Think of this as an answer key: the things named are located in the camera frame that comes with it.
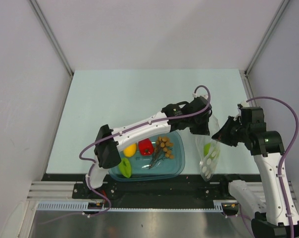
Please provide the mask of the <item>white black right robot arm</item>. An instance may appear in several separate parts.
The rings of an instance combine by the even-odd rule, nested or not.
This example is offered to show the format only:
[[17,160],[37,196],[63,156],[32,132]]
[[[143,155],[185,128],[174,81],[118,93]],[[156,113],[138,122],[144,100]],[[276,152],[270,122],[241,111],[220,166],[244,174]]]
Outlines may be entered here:
[[220,185],[220,195],[234,197],[250,218],[256,238],[299,238],[299,213],[293,203],[284,162],[280,133],[268,131],[261,107],[238,105],[239,114],[229,116],[212,139],[228,146],[242,143],[254,157],[265,200],[261,201],[241,179]]

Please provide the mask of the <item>brown fake berry bunch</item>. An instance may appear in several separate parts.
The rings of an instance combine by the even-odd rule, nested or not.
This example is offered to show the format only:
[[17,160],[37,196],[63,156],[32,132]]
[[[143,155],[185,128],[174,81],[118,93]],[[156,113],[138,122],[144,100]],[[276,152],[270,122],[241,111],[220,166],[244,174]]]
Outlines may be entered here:
[[175,155],[173,154],[173,145],[174,144],[170,141],[169,137],[159,136],[155,141],[149,168],[153,168],[161,160],[173,160],[175,158]]

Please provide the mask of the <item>green fake apple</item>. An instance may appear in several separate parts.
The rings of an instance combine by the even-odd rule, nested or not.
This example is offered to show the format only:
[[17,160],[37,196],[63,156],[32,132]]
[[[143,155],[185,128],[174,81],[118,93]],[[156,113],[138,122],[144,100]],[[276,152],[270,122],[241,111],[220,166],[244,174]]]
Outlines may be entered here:
[[216,143],[207,143],[203,147],[203,155],[204,157],[215,159],[220,152],[220,147]]

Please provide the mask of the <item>yellow fake lemon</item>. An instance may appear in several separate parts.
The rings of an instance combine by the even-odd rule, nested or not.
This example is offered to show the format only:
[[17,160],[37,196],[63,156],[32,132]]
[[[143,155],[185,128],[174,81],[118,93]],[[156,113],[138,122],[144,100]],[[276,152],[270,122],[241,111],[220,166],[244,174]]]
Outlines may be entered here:
[[125,157],[130,158],[135,155],[136,151],[137,151],[137,144],[134,143],[134,144],[131,144],[130,146],[126,147],[123,150],[123,154]]

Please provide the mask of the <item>red fake food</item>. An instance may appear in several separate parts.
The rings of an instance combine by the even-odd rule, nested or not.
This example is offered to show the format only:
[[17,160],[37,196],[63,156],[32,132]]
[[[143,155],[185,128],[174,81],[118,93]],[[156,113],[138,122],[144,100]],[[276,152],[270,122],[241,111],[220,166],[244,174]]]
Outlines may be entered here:
[[150,139],[144,139],[138,142],[139,152],[142,156],[149,156],[154,153],[154,147]]

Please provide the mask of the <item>clear polka dot zip bag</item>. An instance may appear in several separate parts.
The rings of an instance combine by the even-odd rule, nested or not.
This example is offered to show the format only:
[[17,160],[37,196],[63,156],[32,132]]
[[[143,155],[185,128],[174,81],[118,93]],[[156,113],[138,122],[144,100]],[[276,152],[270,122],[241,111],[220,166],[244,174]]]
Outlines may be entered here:
[[200,155],[200,175],[205,181],[209,181],[216,169],[220,155],[220,144],[212,139],[212,136],[219,131],[218,119],[212,115],[209,119],[210,135],[196,135],[195,142]]

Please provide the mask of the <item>green fake food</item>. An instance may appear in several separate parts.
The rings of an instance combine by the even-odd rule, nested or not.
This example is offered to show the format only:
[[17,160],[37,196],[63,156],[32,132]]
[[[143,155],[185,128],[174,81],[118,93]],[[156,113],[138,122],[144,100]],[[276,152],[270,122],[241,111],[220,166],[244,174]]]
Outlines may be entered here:
[[130,164],[130,161],[127,158],[122,158],[120,164],[118,165],[118,168],[121,172],[121,174],[125,178],[130,178],[132,175],[132,167]]

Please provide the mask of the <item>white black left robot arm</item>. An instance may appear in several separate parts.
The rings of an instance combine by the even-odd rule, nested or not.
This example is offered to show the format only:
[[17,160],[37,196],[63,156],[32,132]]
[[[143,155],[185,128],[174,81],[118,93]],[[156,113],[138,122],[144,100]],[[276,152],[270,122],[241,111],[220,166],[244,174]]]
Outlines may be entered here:
[[120,164],[119,153],[134,143],[186,128],[195,135],[209,135],[210,101],[210,97],[197,96],[189,103],[168,104],[149,118],[128,126],[110,128],[103,125],[95,141],[79,154],[81,160],[92,162],[85,176],[83,192],[89,198],[97,197],[109,169]]

